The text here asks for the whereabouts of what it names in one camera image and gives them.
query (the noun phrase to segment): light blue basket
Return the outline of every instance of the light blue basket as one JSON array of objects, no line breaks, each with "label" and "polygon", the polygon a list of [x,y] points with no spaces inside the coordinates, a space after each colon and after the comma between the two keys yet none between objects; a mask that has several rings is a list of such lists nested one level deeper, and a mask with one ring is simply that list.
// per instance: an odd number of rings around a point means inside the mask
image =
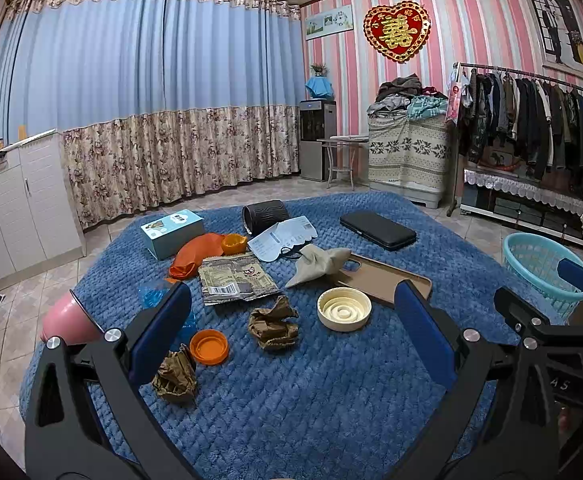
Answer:
[{"label": "light blue basket", "polygon": [[563,258],[583,267],[583,261],[572,251],[544,236],[513,233],[503,241],[505,268],[529,282],[567,319],[583,300],[583,292],[558,275],[558,263]]}]

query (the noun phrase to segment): blue gripper pad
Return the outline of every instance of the blue gripper pad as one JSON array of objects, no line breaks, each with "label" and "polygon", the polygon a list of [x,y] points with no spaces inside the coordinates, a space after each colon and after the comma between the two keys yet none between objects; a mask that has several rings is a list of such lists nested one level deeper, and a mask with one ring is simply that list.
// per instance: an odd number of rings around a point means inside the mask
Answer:
[{"label": "blue gripper pad", "polygon": [[558,275],[566,282],[583,291],[583,267],[577,263],[563,258],[558,263]]},{"label": "blue gripper pad", "polygon": [[410,285],[408,280],[396,285],[394,307],[431,380],[449,390],[456,382],[454,350]]},{"label": "blue gripper pad", "polygon": [[130,351],[130,384],[140,386],[154,378],[191,309],[192,294],[185,283],[180,283]]}]

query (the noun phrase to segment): blue rug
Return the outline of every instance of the blue rug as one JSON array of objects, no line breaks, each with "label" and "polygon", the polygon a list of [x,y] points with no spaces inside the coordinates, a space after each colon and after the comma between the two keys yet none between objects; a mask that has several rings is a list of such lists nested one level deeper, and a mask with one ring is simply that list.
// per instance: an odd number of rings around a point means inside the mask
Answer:
[{"label": "blue rug", "polygon": [[[499,286],[509,286],[553,323],[561,323],[530,286],[397,195],[336,194],[286,206],[292,216],[305,215],[313,223],[318,231],[315,244],[322,248],[349,247],[428,276],[433,281],[431,304],[446,310],[459,326],[472,326],[491,341],[517,341],[494,309]],[[417,242],[389,252],[339,224],[342,214],[362,208],[411,227],[418,232]],[[223,208],[201,216],[208,232],[242,232],[240,211]],[[139,225],[153,218],[129,225],[75,288],[104,328],[126,326],[141,309],[139,285],[168,271],[171,260],[155,261],[142,245]],[[281,288],[295,272],[295,263],[285,259],[263,267]],[[318,280],[297,286],[287,295],[300,314],[299,343],[270,354],[258,348],[247,324],[253,308],[273,306],[275,297],[205,308],[198,278],[187,284],[198,328],[223,332],[230,356],[220,366],[198,367],[196,405],[169,404],[156,397],[151,385],[141,387],[140,393],[169,438],[205,479],[381,479],[444,394],[430,380],[389,307],[374,303],[362,330],[332,332],[316,316],[316,300],[329,285]],[[41,351],[39,345],[25,374],[21,414],[27,409]],[[91,394],[114,450],[133,458],[101,389],[93,387]],[[490,396],[486,391],[457,452],[469,449]]]}]

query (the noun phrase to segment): metal screw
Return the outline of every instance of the metal screw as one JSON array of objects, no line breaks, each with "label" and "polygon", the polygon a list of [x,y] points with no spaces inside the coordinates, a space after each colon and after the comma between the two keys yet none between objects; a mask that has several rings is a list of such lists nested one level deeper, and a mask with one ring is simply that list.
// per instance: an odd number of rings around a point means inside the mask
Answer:
[{"label": "metal screw", "polygon": [[538,342],[532,337],[526,337],[523,339],[523,344],[527,350],[535,350],[538,348]]},{"label": "metal screw", "polygon": [[58,348],[59,345],[60,345],[60,337],[58,337],[57,335],[55,335],[47,340],[47,348],[49,348],[50,350],[54,350],[55,348]]},{"label": "metal screw", "polygon": [[472,343],[475,343],[480,339],[480,334],[478,333],[478,330],[474,330],[473,328],[466,329],[465,332],[462,333],[462,336],[467,341],[471,341]]},{"label": "metal screw", "polygon": [[105,332],[105,341],[113,343],[114,341],[118,341],[121,338],[121,335],[123,335],[123,333],[119,328],[110,328]]}]

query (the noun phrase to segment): pink cup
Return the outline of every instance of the pink cup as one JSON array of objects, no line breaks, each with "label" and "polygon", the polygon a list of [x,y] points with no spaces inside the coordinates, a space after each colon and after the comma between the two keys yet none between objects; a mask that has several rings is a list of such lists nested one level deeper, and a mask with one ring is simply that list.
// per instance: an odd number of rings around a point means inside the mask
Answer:
[{"label": "pink cup", "polygon": [[103,336],[101,327],[71,289],[62,295],[43,319],[41,340],[46,342],[55,335],[62,337],[68,346],[89,343]]}]

